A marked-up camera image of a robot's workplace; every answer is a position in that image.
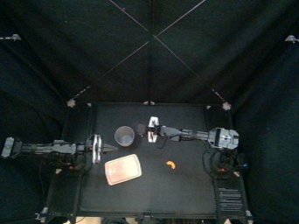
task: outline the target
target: black fabric wall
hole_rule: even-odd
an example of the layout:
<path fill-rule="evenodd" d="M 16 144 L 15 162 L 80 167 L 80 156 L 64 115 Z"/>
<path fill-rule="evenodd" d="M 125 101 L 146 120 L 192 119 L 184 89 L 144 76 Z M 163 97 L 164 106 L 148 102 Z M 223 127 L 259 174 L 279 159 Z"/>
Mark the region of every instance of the black fabric wall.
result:
<path fill-rule="evenodd" d="M 116 3 L 148 28 L 148 1 Z M 156 1 L 154 34 L 198 3 Z M 143 47 L 101 79 L 148 40 L 115 5 L 1 1 L 0 36 L 23 38 L 0 42 L 1 142 L 9 136 L 28 143 L 60 138 L 65 101 L 91 84 L 79 100 L 220 103 L 215 88 L 235 108 L 254 215 L 264 223 L 296 223 L 299 45 L 284 39 L 298 34 L 298 7 L 296 0 L 206 1 L 160 36 L 198 75 L 154 41 L 152 49 Z M 7 219 L 41 209 L 39 161 L 28 167 L 20 163 L 0 161 L 0 207 L 9 204 L 0 217 Z"/>
<path fill-rule="evenodd" d="M 299 45 L 276 55 L 235 111 L 240 150 L 250 169 L 251 211 L 262 223 L 298 223 Z"/>

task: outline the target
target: black curtain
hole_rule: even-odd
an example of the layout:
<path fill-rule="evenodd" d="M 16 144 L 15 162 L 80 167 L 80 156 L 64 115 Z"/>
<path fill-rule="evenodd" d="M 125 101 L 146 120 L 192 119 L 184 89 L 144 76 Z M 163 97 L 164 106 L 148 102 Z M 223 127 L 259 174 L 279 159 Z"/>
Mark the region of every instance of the black curtain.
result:
<path fill-rule="evenodd" d="M 255 86 L 236 101 L 235 126 L 250 169 L 246 187 L 250 208 L 262 223 L 299 220 L 299 45 L 274 55 Z"/>

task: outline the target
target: black table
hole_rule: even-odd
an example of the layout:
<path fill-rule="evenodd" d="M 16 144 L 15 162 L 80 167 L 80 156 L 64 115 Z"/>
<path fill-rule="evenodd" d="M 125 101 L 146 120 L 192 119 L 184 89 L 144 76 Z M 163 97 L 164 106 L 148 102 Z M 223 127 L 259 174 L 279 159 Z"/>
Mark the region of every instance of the black table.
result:
<path fill-rule="evenodd" d="M 168 140 L 163 149 L 159 149 L 158 146 L 164 144 L 162 139 L 156 143 L 148 143 L 147 136 L 135 135 L 135 142 L 129 147 L 117 145 L 116 129 L 129 126 L 135 130 L 139 123 L 148 124 L 151 116 L 159 117 L 162 125 L 176 129 L 208 131 L 216 127 L 231 128 L 230 112 L 222 107 L 115 103 L 92 104 L 92 107 L 87 104 L 77 105 L 69 111 L 63 139 L 83 142 L 91 134 L 97 133 L 103 136 L 104 143 L 117 146 L 119 150 L 101 156 L 100 164 L 93 164 L 83 182 L 76 182 L 63 174 L 56 177 L 49 202 L 51 215 L 137 217 L 147 214 L 155 218 L 219 217 L 219 221 L 226 220 L 226 217 L 240 217 L 246 223 L 243 180 L 236 177 L 230 181 L 216 180 L 207 174 L 203 154 L 210 147 L 203 141 Z M 104 163 L 131 154 L 137 155 L 142 177 L 108 185 Z M 166 164 L 168 160 L 175 162 L 175 169 Z M 238 189 L 240 193 L 240 209 L 234 213 L 227 211 L 227 205 L 220 204 L 220 194 L 226 187 L 234 191 Z"/>

